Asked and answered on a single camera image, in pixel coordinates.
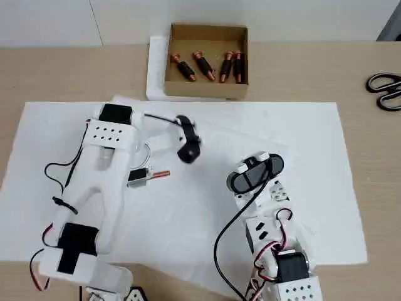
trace screw hole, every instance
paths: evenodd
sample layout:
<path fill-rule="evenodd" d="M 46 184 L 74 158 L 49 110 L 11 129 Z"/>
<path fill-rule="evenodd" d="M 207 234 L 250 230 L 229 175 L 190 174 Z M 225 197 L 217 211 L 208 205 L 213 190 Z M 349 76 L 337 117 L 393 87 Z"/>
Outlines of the screw hole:
<path fill-rule="evenodd" d="M 263 231 L 262 234 L 259 235 L 259 239 L 262 240 L 263 238 L 265 238 L 269 233 L 266 231 Z"/>
<path fill-rule="evenodd" d="M 263 226 L 264 226 L 264 223 L 259 223 L 259 224 L 256 226 L 256 231 L 259 231 Z"/>

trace black wire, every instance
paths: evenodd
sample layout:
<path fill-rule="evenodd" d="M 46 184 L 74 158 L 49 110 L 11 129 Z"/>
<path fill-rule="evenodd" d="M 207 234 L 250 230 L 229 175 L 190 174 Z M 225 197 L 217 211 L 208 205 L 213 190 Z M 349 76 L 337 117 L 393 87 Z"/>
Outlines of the black wire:
<path fill-rule="evenodd" d="M 71 164 L 74 164 L 74 163 L 79 159 L 79 157 L 81 156 L 81 152 L 82 152 L 82 143 L 83 143 L 83 139 L 85 138 L 85 134 L 86 134 L 86 131 L 87 131 L 87 130 L 88 130 L 88 123 L 86 123 L 86 129 L 85 129 L 85 131 L 84 131 L 84 133 L 83 133 L 83 135 L 82 135 L 80 148 L 78 149 L 78 152 L 76 153 L 74 159 L 72 159 L 72 160 L 71 160 L 70 162 L 68 162 L 68 163 L 55 163 L 55 162 L 52 162 L 52 163 L 47 164 L 47 165 L 44 167 L 44 174 L 45 174 L 45 176 L 48 177 L 49 179 L 51 179 L 52 181 L 54 181 L 54 182 L 56 182 L 56 183 L 58 183 L 58 184 L 60 185 L 61 194 L 64 193 L 64 188 L 65 188 L 65 187 L 64 187 L 64 185 L 63 185 L 59 180 L 57 180 L 57 179 L 55 179 L 55 178 L 53 178 L 53 177 L 51 177 L 51 176 L 48 175 L 48 168 L 49 168 L 50 166 L 62 166 L 62 167 L 66 167 L 66 166 L 70 166 Z M 69 178 L 67 179 L 66 186 L 68 185 L 69 180 L 70 180 L 70 175 L 69 175 Z"/>
<path fill-rule="evenodd" d="M 76 210 L 74 206 L 71 206 L 70 204 L 64 202 L 62 199 L 56 198 L 55 196 L 53 196 L 52 199 L 53 199 L 53 201 L 55 202 L 56 205 L 58 205 L 58 206 L 63 206 L 63 207 L 65 207 L 65 208 L 68 208 L 68 209 L 71 210 L 75 215 L 78 215 L 78 210 Z"/>
<path fill-rule="evenodd" d="M 178 125 L 179 127 L 181 126 L 181 125 L 178 123 L 178 121 L 176 121 L 176 120 L 171 120 L 171 119 L 168 119 L 168 118 L 165 118 L 165 117 L 156 116 L 156 115 L 152 115 L 152 114 L 144 114 L 143 116 L 150 117 L 150 118 L 154 118 L 154 119 L 163 120 L 163 121 L 169 122 L 169 123 L 171 123 L 171 124 Z"/>
<path fill-rule="evenodd" d="M 268 168 L 266 166 L 266 169 L 263 172 L 263 175 L 261 176 L 261 179 L 264 178 L 264 176 L 266 175 L 268 171 Z M 263 191 L 263 189 L 266 187 L 266 185 L 268 184 L 270 178 L 268 177 L 262 184 L 262 186 L 259 188 L 258 191 L 255 192 L 255 194 L 253 195 L 253 197 L 248 201 L 248 203 L 245 204 L 244 207 L 241 208 L 241 210 L 239 210 L 237 212 L 236 215 L 234 215 L 234 217 L 224 226 L 224 228 L 221 230 L 221 232 L 219 233 L 219 235 L 216 238 L 216 241 L 214 242 L 214 247 L 213 247 L 213 259 L 214 259 L 214 265 L 216 266 L 217 271 L 219 272 L 221 278 L 228 284 L 229 287 L 231 287 L 231 289 L 238 295 L 238 297 L 241 298 L 241 300 L 243 301 L 247 301 L 246 298 L 244 297 L 244 295 L 230 282 L 230 280 L 225 276 L 225 274 L 222 272 L 220 265 L 219 265 L 219 260 L 217 259 L 217 247 L 219 245 L 219 241 L 221 239 L 221 237 L 223 236 L 223 234 L 227 231 L 227 229 L 238 219 L 238 217 L 240 217 L 240 215 L 247 210 L 247 208 L 255 201 L 255 199 L 261 194 L 261 192 Z"/>

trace white plastic bracket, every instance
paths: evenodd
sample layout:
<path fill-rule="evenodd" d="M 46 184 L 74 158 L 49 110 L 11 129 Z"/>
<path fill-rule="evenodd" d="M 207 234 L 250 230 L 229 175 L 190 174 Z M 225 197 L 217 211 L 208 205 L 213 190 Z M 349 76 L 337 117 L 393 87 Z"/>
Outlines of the white plastic bracket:
<path fill-rule="evenodd" d="M 135 128 L 131 125 L 91 120 L 83 145 L 98 145 L 130 152 L 134 137 Z"/>

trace red wire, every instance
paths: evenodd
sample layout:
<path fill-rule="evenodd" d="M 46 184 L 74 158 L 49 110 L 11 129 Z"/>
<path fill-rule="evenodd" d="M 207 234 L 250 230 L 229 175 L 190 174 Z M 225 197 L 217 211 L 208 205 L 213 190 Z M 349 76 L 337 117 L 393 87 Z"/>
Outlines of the red wire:
<path fill-rule="evenodd" d="M 43 243 L 44 243 L 46 246 L 49 246 L 49 245 L 44 241 L 44 238 L 45 238 L 46 234 L 47 234 L 52 228 L 53 228 L 53 224 L 51 223 L 51 224 L 43 231 L 43 234 L 42 234 L 42 241 L 43 241 Z M 31 261 L 30 261 L 30 263 L 29 263 L 29 271 L 30 271 L 30 273 L 31 273 L 31 278 L 32 278 L 33 284 L 35 285 L 35 287 L 36 287 L 40 292 L 43 292 L 43 291 L 47 290 L 48 287 L 49 287 L 49 283 L 50 283 L 50 278 L 47 278 L 46 283 L 45 283 L 44 286 L 42 287 L 41 284 L 40 284 L 40 282 L 39 282 L 39 280 L 36 278 L 36 275 L 35 275 L 34 271 L 33 271 L 33 260 L 34 260 L 34 258 L 35 258 L 37 255 L 39 255 L 42 251 L 44 251 L 44 249 L 40 249 L 39 251 L 37 251 L 37 252 L 32 256 Z"/>

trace black cylinder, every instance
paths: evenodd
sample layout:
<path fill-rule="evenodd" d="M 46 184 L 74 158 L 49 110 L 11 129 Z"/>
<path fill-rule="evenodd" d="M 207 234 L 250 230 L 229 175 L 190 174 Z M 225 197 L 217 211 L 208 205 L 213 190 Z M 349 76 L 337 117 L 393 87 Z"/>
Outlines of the black cylinder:
<path fill-rule="evenodd" d="M 197 58 L 196 59 L 196 63 L 199 67 L 199 69 L 201 70 L 201 72 L 203 73 L 203 75 L 207 76 L 207 72 L 213 72 L 212 67 L 209 65 L 209 63 L 207 62 L 207 60 L 202 57 L 202 58 Z"/>
<path fill-rule="evenodd" d="M 195 75 L 195 72 L 184 61 L 181 61 L 179 64 L 177 64 L 177 68 L 178 70 L 180 70 L 181 74 L 188 80 L 190 80 L 191 75 Z"/>
<path fill-rule="evenodd" d="M 221 65 L 220 76 L 226 75 L 228 77 L 228 75 L 230 74 L 231 65 L 231 60 L 224 60 L 223 64 Z"/>
<path fill-rule="evenodd" d="M 234 60 L 233 72 L 234 72 L 235 76 L 237 76 L 238 74 L 241 74 L 241 60 L 240 59 L 235 59 Z"/>

